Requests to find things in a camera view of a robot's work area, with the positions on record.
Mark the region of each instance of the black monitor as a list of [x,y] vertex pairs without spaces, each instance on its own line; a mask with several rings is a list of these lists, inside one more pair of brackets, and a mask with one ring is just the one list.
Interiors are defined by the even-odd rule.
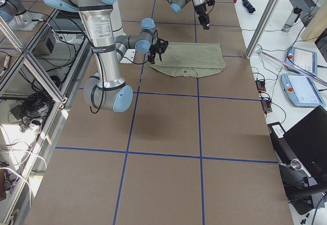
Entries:
[[284,138],[311,176],[318,183],[327,183],[327,111],[316,107]]

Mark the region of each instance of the brown table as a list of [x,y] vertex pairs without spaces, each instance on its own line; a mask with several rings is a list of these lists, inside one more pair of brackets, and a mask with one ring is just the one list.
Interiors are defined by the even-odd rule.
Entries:
[[152,17],[171,42],[219,42],[227,68],[195,79],[121,64],[134,90],[122,114],[91,114],[80,90],[25,224],[293,224],[234,5],[216,1],[204,31],[192,4],[119,0],[127,34]]

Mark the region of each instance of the white sticker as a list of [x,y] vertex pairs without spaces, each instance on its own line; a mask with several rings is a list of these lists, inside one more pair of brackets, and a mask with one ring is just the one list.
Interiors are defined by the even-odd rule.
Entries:
[[88,20],[87,27],[91,39],[102,39],[112,37],[109,19]]
[[273,125],[272,129],[275,131],[278,138],[283,138],[284,137],[284,131],[279,125]]

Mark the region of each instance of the garment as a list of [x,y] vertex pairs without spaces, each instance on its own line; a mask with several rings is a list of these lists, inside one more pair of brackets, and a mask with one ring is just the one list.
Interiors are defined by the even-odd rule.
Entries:
[[226,68],[219,43],[170,42],[165,53],[149,66],[166,75],[205,77]]

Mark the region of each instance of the white table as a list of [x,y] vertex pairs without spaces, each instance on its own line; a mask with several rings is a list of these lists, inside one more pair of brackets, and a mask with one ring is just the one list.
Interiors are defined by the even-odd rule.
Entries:
[[[269,0],[249,0],[250,3],[255,7],[256,11],[253,14],[247,12],[247,10],[242,5],[242,0],[238,0],[235,3],[236,12],[239,18],[240,26],[242,28],[242,34],[245,41],[245,45],[248,46],[253,34],[254,30],[256,29],[259,20],[264,12],[264,9],[267,6]],[[259,44],[266,50],[286,50],[296,39],[297,35],[299,34],[300,30],[303,27],[303,24],[298,20],[299,24],[293,26],[289,33],[284,33],[282,31],[273,31],[273,30],[281,30],[283,27],[286,19],[288,18],[289,14],[293,6],[291,5],[289,0],[280,0],[273,16],[271,17],[266,31],[264,32]],[[295,47],[304,48],[307,50],[312,50],[317,52],[317,60],[319,65],[327,66],[326,61],[324,60],[323,56],[321,55],[320,51],[318,50],[317,46],[314,42],[296,42]],[[278,58],[279,60],[284,60],[286,57],[286,51],[275,51],[275,52],[266,52],[270,55]],[[264,69],[264,66],[273,71],[274,73],[278,74],[282,64],[268,58],[265,55],[261,54],[263,61],[261,61],[258,54],[254,54],[251,59],[251,66],[253,67],[253,72],[258,72],[256,69],[259,70],[259,73],[263,74],[266,79],[276,79],[276,76],[272,74],[270,71]],[[282,68],[280,74],[283,73],[290,73],[285,67]],[[318,68],[318,77],[327,81],[327,69],[319,69]],[[300,108],[294,107],[291,102],[288,100],[282,83],[280,76],[276,81],[275,88],[273,90],[275,81],[268,80],[266,81],[266,90],[267,93],[272,96],[272,101],[282,107],[287,114],[285,122],[282,124],[283,128],[287,131],[293,125],[295,125],[298,121],[300,121],[304,116],[306,116],[309,112],[313,110],[313,108]],[[324,86],[315,83],[318,89],[325,88]],[[321,92],[321,95],[325,102],[327,102],[327,91]],[[269,113],[266,118],[267,124],[273,122],[281,122],[284,119],[284,113],[281,109],[277,106],[272,105],[272,113]],[[305,215],[299,215],[294,207],[290,205],[290,210],[292,213],[294,224],[299,224],[302,219],[306,218]],[[312,217],[314,211],[310,212],[310,217],[306,218],[306,224],[311,224]],[[323,225],[326,224],[327,221],[327,209],[319,209],[316,215],[314,225]]]

